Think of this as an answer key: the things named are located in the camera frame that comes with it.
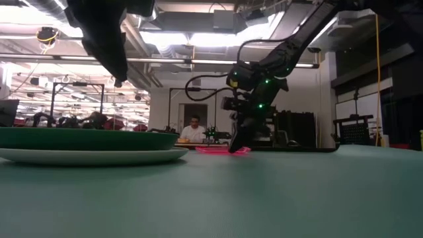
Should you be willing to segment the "black cabinet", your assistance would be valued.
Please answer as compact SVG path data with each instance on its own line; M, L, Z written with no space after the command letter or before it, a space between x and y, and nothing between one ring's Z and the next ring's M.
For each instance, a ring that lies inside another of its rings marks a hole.
M316 124L312 112L292 112L283 110L278 113L278 129L287 133L303 147L316 148Z

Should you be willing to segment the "black mesh cart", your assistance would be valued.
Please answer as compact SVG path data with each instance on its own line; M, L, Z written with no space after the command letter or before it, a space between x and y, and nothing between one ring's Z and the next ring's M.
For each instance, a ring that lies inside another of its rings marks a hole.
M349 118L334 120L335 133L331 136L335 144L370 145L369 119L373 119L373 115L351 114Z

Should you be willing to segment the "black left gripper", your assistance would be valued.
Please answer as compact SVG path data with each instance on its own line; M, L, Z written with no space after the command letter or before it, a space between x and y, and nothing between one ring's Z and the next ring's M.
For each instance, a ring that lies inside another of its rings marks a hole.
M82 31L85 51L93 56L122 87L128 79L128 63L120 25L126 15L152 17L155 0L66 0L69 25Z

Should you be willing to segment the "large white plate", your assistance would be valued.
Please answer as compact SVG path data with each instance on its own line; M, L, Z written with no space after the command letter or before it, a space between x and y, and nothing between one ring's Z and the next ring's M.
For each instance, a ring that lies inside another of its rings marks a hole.
M157 151L64 151L0 149L0 158L18 163L57 166L140 165L174 161L186 155L186 148Z

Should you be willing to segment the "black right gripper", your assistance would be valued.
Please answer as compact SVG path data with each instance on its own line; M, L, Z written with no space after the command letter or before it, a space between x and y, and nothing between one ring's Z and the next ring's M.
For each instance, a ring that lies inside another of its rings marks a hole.
M278 79L257 63L238 61L226 78L234 97L239 100L231 119L232 137L228 152L235 153L242 146L254 144L266 118L271 114L272 103L279 91L288 90L286 79Z

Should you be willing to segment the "small translucent pink plate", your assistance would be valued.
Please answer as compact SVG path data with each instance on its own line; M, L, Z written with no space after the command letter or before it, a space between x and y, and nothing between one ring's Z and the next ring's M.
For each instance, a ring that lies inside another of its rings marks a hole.
M216 155L243 155L250 152L250 148L242 147L236 152L230 152L228 147L195 147L198 153L216 154Z

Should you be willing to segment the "person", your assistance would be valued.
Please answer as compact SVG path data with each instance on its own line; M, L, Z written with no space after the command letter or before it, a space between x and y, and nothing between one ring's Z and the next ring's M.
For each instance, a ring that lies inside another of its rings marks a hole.
M206 129L200 125L200 117L193 115L190 125L186 126L180 135L181 139L187 139L190 143L202 143L206 138Z

